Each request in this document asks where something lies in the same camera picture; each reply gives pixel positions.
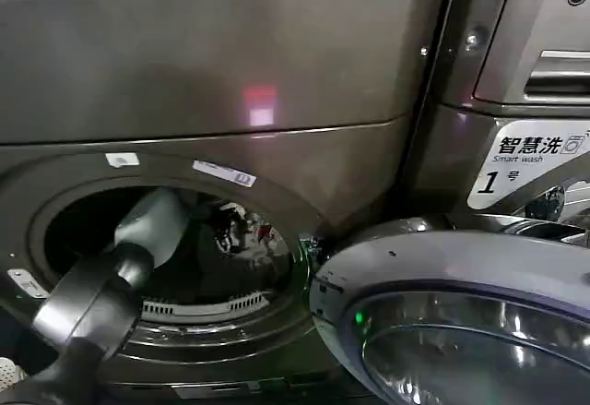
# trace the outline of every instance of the open washing machine door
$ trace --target open washing machine door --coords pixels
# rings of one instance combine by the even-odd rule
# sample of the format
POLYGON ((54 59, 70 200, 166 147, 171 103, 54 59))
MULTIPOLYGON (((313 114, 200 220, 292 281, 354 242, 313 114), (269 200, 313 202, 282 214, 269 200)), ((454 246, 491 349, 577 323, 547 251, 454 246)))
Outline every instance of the open washing machine door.
POLYGON ((393 221, 317 273, 314 320, 389 403, 575 403, 590 393, 588 237, 510 216, 393 221))

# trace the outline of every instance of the door glass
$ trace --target door glass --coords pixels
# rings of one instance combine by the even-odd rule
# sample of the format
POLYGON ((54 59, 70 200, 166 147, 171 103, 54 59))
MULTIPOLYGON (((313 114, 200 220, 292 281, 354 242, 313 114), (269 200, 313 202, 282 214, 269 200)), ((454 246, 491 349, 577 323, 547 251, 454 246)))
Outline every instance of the door glass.
POLYGON ((590 394, 590 327, 462 293, 401 293, 354 318, 362 361, 395 402, 549 405, 590 394))

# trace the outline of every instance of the white label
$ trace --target white label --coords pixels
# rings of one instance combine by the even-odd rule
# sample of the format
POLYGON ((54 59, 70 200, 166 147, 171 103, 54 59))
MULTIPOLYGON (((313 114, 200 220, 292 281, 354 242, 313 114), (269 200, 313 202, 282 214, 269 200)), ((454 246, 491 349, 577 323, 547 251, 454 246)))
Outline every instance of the white label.
POLYGON ((139 165, 139 158, 135 153, 106 153, 104 155, 114 168, 133 167, 139 165))
POLYGON ((256 181, 256 176, 232 168, 221 167, 211 162, 194 161, 193 168, 201 173, 209 174, 224 181, 230 181, 248 188, 254 185, 256 181))
POLYGON ((467 204, 491 207, 521 186, 585 154, 590 121, 515 121, 505 125, 491 146, 467 204))
POLYGON ((34 297, 35 299, 49 297, 49 293, 43 289, 39 282, 27 270, 20 268, 10 269, 8 276, 30 297, 34 297))

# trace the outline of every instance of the dryer door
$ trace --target dryer door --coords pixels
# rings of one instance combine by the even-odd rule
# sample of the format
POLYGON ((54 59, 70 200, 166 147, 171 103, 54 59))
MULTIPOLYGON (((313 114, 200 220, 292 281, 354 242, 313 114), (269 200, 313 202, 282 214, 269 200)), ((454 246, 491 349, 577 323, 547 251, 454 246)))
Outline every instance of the dryer door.
POLYGON ((590 394, 587 239, 507 216, 394 221, 325 263, 314 320, 392 404, 579 403, 590 394))

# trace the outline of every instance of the front-loading washing machine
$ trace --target front-loading washing machine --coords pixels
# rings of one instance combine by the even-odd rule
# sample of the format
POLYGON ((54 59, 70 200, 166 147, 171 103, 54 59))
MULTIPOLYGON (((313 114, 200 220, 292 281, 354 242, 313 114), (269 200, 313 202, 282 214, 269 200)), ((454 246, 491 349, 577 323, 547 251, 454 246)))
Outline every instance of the front-loading washing machine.
POLYGON ((0 0, 2 306, 30 321, 166 187, 190 224, 102 379, 196 398, 331 373, 309 280, 380 219, 440 1, 0 0))
POLYGON ((2 305, 30 320, 166 187, 189 226, 104 366, 121 393, 260 392, 338 360, 391 403, 587 396, 590 235, 563 223, 589 6, 0 0, 2 305), (348 238, 402 214, 422 216, 348 238))

